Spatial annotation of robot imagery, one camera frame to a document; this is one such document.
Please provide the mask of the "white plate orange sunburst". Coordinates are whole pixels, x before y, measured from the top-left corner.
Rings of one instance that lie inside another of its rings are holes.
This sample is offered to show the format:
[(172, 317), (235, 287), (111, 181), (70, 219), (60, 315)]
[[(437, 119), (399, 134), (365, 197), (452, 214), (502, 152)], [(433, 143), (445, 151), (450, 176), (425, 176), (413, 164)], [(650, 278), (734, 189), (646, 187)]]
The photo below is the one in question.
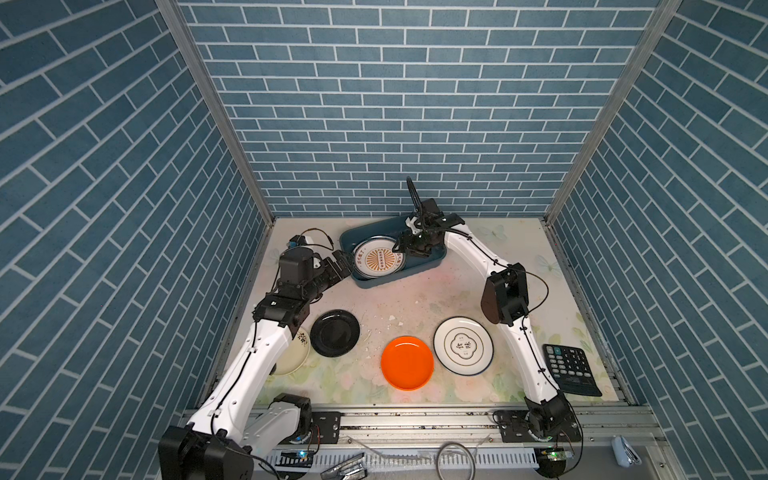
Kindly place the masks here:
[(357, 245), (352, 252), (356, 272), (365, 279), (392, 275), (405, 267), (405, 256), (393, 250), (395, 239), (374, 236)]

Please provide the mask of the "cream plate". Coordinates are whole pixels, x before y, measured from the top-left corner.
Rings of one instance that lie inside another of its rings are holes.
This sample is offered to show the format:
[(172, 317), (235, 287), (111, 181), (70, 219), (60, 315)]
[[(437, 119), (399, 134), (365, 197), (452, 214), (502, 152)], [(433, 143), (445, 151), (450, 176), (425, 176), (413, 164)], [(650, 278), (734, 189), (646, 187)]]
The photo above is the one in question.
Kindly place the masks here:
[(278, 359), (274, 375), (288, 375), (298, 370), (307, 360), (311, 351), (309, 333), (300, 328), (288, 349)]

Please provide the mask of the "white plate quatrefoil pattern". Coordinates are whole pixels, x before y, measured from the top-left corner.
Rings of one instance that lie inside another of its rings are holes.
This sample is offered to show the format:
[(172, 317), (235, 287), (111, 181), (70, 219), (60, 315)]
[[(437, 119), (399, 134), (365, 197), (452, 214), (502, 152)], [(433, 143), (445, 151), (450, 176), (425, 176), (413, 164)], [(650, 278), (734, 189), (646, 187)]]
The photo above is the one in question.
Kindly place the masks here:
[(433, 351), (451, 373), (471, 377), (486, 371), (494, 357), (494, 344), (488, 331), (466, 317), (444, 320), (433, 335)]

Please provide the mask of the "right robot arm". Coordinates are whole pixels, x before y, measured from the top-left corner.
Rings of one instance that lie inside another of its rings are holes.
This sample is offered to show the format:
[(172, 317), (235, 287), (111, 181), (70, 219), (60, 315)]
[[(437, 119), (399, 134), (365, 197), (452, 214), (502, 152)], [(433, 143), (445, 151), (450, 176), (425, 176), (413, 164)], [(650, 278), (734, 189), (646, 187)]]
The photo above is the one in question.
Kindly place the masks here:
[(410, 195), (414, 212), (406, 218), (393, 251), (425, 258), (434, 248), (444, 247), (479, 272), (484, 281), (481, 310), (488, 321), (500, 328), (518, 363), (529, 431), (540, 441), (557, 438), (576, 421), (576, 416), (535, 339), (528, 270), (492, 252), (460, 216), (444, 213), (435, 200), (422, 200), (414, 191)]

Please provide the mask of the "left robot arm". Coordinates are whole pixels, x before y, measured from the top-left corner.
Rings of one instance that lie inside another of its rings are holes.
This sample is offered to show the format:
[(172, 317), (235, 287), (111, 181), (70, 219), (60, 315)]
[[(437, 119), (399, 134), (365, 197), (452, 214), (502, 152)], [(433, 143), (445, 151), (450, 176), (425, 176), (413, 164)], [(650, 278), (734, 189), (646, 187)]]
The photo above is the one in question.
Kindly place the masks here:
[(282, 394), (259, 416), (257, 433), (243, 442), (248, 418), (266, 380), (287, 351), (311, 304), (351, 274), (349, 254), (326, 258), (293, 246), (279, 259), (272, 289), (252, 312), (246, 339), (208, 399), (183, 427), (170, 426), (158, 444), (164, 479), (250, 479), (256, 466), (275, 474), (266, 460), (278, 444), (302, 439), (312, 428), (311, 402)]

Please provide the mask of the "teal plastic bin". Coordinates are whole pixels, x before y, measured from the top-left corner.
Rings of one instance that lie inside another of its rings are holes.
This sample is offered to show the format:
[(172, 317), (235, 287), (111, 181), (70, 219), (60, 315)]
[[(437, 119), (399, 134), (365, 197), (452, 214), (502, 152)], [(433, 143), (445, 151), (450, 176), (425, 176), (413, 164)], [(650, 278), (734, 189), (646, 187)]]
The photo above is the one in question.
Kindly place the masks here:
[[(342, 250), (354, 258), (364, 246), (372, 246), (381, 240), (394, 242), (406, 230), (406, 218), (406, 215), (391, 217), (348, 229), (340, 236)], [(434, 247), (431, 255), (426, 258), (406, 255), (400, 265), (387, 274), (373, 274), (371, 269), (363, 272), (363, 261), (358, 261), (354, 258), (352, 262), (352, 278), (361, 288), (377, 287), (435, 268), (440, 265), (446, 253), (445, 247)]]

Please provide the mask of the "black plate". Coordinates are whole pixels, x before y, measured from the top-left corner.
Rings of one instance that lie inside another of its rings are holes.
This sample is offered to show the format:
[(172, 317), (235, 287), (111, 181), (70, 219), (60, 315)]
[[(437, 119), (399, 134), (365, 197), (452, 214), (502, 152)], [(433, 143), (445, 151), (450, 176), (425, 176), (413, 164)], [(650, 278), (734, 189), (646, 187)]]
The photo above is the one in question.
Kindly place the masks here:
[(320, 315), (310, 330), (312, 348), (326, 358), (349, 353), (360, 338), (358, 319), (349, 311), (336, 309)]

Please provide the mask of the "metal binder clip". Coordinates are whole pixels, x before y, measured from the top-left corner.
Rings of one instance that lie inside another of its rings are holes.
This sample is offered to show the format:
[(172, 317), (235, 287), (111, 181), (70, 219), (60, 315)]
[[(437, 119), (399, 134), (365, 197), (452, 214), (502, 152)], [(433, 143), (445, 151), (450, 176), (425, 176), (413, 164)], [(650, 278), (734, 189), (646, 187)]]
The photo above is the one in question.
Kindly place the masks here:
[(320, 474), (322, 480), (363, 480), (368, 476), (365, 454), (356, 454)]

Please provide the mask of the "black calculator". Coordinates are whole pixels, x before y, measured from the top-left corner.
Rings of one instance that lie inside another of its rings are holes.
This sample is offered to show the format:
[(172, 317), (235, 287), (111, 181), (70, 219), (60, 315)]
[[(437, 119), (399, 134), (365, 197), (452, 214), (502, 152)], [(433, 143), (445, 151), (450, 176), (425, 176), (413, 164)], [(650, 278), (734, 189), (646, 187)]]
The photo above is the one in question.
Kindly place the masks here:
[(547, 368), (563, 392), (584, 397), (602, 396), (583, 349), (544, 344), (543, 352)]

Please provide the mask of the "small blue white object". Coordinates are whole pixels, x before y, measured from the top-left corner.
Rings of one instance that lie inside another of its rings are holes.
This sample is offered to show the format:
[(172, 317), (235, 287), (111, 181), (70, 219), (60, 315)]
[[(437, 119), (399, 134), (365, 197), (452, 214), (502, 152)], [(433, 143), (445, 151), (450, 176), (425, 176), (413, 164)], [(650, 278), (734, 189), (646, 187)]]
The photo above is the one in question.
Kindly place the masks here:
[(625, 437), (615, 436), (611, 441), (611, 448), (616, 463), (622, 468), (640, 466), (643, 461)]

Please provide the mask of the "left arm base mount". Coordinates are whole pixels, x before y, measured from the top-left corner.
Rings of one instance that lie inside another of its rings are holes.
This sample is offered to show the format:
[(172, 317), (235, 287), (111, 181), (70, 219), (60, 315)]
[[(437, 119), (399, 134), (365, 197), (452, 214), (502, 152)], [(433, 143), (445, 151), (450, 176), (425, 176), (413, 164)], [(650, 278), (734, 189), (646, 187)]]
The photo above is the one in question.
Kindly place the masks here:
[(341, 419), (340, 411), (313, 412), (306, 431), (281, 440), (279, 445), (335, 445), (339, 441)]

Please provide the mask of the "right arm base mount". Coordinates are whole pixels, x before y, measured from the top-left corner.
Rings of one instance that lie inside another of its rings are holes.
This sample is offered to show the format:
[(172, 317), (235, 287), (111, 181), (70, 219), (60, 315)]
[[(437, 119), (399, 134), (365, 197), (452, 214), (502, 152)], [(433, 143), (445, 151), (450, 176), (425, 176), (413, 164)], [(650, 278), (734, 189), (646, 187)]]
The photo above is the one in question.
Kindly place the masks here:
[(570, 409), (555, 417), (529, 410), (502, 409), (493, 411), (490, 419), (504, 443), (574, 443), (583, 439), (580, 423)]

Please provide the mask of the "aluminium rail frame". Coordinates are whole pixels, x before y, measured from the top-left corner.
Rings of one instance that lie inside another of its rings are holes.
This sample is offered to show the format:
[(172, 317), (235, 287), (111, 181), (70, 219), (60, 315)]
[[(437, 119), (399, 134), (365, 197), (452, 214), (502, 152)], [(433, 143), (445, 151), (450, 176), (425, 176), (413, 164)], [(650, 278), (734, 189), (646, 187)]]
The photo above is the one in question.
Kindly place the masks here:
[[(255, 438), (256, 422), (267, 412), (250, 413), (245, 444)], [(277, 445), (266, 455), (275, 474), (256, 466), (259, 474), (278, 479), (307, 479), (359, 453), (365, 454), (366, 478), (377, 473), (420, 471), (444, 477), (464, 472), (479, 478), (484, 471), (527, 472), (535, 478), (575, 479), (604, 473), (612, 478), (680, 479), (682, 467), (668, 439), (646, 407), (580, 407), (574, 413), (583, 439), (579, 442), (504, 443), (490, 419), (495, 410), (513, 407), (417, 407), (311, 409), (340, 411), (337, 444)], [(623, 436), (643, 463), (620, 467), (611, 441)]]

